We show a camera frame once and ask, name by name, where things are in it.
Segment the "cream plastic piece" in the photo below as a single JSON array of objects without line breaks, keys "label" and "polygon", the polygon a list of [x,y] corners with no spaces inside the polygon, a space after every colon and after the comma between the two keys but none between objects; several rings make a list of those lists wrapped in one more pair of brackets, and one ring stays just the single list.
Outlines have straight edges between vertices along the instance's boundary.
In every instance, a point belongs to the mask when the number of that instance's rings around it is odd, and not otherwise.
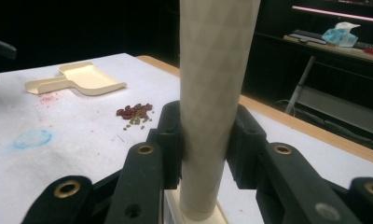
[{"label": "cream plastic piece", "polygon": [[219,202],[216,203],[213,214],[202,221],[195,221],[188,218],[180,210],[180,189],[165,190],[166,201],[172,212],[173,223],[175,224],[228,224],[228,220]]},{"label": "cream plastic piece", "polygon": [[180,208],[192,220],[215,209],[259,0],[181,0]]},{"label": "cream plastic piece", "polygon": [[24,86],[32,94],[75,88],[85,95],[101,95],[127,86],[126,82],[111,78],[90,62],[65,64],[59,71],[61,77],[29,81]]}]

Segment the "white table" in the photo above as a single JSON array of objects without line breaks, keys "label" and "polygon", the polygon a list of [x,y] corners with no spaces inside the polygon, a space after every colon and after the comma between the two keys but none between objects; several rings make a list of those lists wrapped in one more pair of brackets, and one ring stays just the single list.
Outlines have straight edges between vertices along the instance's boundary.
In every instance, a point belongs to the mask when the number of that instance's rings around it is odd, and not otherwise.
[{"label": "white table", "polygon": [[[157,128],[162,107],[179,100],[178,77],[128,54],[87,61],[128,87],[101,96],[72,89],[33,95],[24,83],[58,76],[59,65],[0,74],[0,224],[20,223],[58,178],[83,175],[96,183],[121,169],[129,148]],[[124,131],[128,122],[116,111],[138,103],[154,106],[152,121]],[[373,177],[373,162],[250,112],[270,142],[299,149],[323,178],[347,188],[357,176]],[[263,223],[255,194],[237,189],[226,166],[218,201],[230,223]]]}]

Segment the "blue stain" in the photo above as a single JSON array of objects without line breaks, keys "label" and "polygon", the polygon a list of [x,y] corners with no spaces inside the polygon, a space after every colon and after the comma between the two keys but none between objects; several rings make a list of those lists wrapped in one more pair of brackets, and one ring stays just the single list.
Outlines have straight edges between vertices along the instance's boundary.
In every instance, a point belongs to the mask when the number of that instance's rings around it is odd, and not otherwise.
[{"label": "blue stain", "polygon": [[45,145],[52,138],[52,134],[43,130],[34,130],[19,135],[14,141],[16,148],[40,147]]}]

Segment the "white tube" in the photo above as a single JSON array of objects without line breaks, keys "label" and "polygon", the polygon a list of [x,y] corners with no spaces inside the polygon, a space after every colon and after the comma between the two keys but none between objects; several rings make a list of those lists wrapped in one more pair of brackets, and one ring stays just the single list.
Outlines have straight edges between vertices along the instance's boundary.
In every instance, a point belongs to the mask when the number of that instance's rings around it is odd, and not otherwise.
[{"label": "white tube", "polygon": [[180,207],[193,220],[214,211],[260,0],[180,0]]}]

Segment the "red particle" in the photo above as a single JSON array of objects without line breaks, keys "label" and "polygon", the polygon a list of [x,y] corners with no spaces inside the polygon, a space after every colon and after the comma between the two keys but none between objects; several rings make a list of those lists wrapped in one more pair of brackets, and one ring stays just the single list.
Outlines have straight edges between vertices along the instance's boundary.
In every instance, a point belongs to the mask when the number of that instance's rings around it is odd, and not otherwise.
[{"label": "red particle", "polygon": [[117,110],[117,116],[122,116],[125,113],[124,109]]},{"label": "red particle", "polygon": [[122,116],[124,119],[149,119],[146,114],[148,110],[152,110],[151,104],[137,104],[134,107],[127,105],[124,109],[117,110],[117,116]]},{"label": "red particle", "polygon": [[151,110],[152,109],[152,105],[151,104],[146,104],[144,106],[144,110]]},{"label": "red particle", "polygon": [[136,109],[136,110],[138,110],[140,108],[141,108],[141,104],[137,104],[137,105],[134,106],[134,109]]},{"label": "red particle", "polygon": [[131,119],[133,115],[122,115],[123,119]]}]

